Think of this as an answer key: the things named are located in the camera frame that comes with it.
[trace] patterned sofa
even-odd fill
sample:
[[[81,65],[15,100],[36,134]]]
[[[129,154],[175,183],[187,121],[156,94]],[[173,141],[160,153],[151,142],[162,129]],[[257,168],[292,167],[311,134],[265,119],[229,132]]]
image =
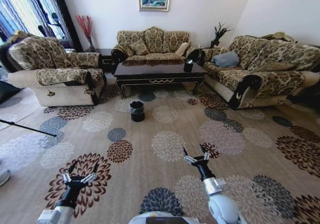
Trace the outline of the patterned sofa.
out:
[[[213,56],[227,51],[237,53],[237,67],[218,67],[211,62]],[[235,37],[228,49],[203,49],[199,63],[208,72],[205,82],[233,109],[291,104],[287,97],[301,95],[320,79],[319,73],[311,72],[320,64],[319,48],[252,36]],[[274,69],[259,71],[271,63]],[[279,63],[291,68],[276,71]]]
[[[199,49],[190,46],[183,56],[175,54],[183,42],[189,42],[189,33],[186,31],[163,31],[151,27],[145,31],[119,31],[117,34],[118,44],[113,48],[111,55],[113,61],[118,64],[124,60],[149,61],[193,59],[197,60]],[[142,39],[147,47],[146,55],[135,55],[129,45]]]
[[[0,47],[8,80],[29,87],[42,106],[98,104],[107,80],[98,53],[66,53],[55,38],[31,35]]]

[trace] side table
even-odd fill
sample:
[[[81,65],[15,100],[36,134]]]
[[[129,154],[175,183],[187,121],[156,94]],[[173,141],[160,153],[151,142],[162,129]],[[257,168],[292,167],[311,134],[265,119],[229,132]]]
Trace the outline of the side table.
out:
[[[114,62],[112,60],[111,56],[111,48],[96,48],[95,52],[101,54],[101,64],[100,67],[103,72],[112,72]]]

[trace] small black trash bin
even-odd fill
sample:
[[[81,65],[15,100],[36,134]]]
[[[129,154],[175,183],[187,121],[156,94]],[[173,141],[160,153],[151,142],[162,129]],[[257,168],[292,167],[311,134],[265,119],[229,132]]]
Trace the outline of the small black trash bin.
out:
[[[131,119],[135,122],[141,122],[145,119],[145,106],[141,101],[132,101],[130,103]]]

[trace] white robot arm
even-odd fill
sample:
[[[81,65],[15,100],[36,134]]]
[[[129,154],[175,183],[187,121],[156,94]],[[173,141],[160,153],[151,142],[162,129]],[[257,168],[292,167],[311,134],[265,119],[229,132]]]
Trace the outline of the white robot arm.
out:
[[[208,168],[209,153],[201,146],[204,156],[192,158],[183,148],[184,160],[198,168],[206,194],[209,197],[209,209],[218,224],[247,224],[234,200],[222,194],[226,182],[216,178]]]

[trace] blue pillow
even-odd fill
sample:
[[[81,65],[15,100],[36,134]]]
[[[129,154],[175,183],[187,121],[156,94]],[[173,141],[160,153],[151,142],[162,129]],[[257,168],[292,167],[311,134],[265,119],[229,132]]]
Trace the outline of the blue pillow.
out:
[[[214,62],[216,66],[220,67],[236,67],[239,64],[239,58],[235,52],[229,51],[227,53],[213,56],[212,62]]]

